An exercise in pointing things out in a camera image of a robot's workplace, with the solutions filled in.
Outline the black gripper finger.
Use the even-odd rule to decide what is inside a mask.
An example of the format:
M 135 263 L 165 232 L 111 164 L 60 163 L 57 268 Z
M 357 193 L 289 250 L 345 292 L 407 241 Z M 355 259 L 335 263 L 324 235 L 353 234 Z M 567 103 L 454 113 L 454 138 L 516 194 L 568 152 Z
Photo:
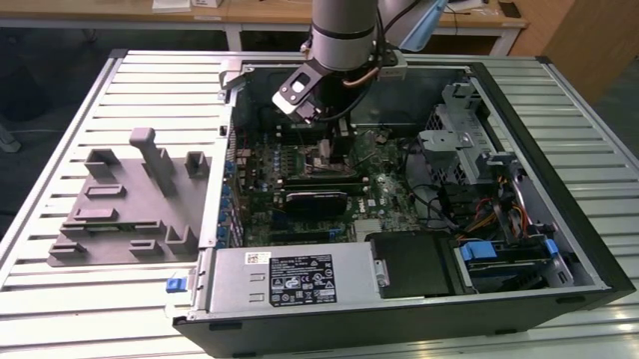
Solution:
M 331 130 L 331 163 L 341 164 L 351 152 L 352 130 L 348 119 L 339 119 Z

